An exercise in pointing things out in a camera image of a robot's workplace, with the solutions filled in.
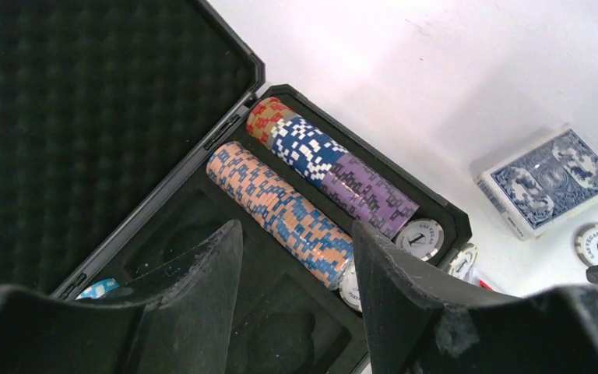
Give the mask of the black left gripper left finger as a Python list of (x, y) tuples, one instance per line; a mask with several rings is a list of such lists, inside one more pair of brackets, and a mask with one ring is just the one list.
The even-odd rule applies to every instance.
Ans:
[(223, 373), (239, 221), (97, 300), (0, 285), (0, 373)]

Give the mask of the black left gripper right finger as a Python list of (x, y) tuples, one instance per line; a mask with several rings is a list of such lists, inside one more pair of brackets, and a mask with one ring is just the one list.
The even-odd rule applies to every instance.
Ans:
[(456, 279), (353, 225), (374, 373), (598, 373), (598, 285), (516, 298)]

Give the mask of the blue playing card deck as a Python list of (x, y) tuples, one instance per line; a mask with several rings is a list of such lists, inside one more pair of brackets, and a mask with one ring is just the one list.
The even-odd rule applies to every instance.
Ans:
[(475, 182), (514, 236), (529, 241), (598, 204), (598, 152), (567, 126)]

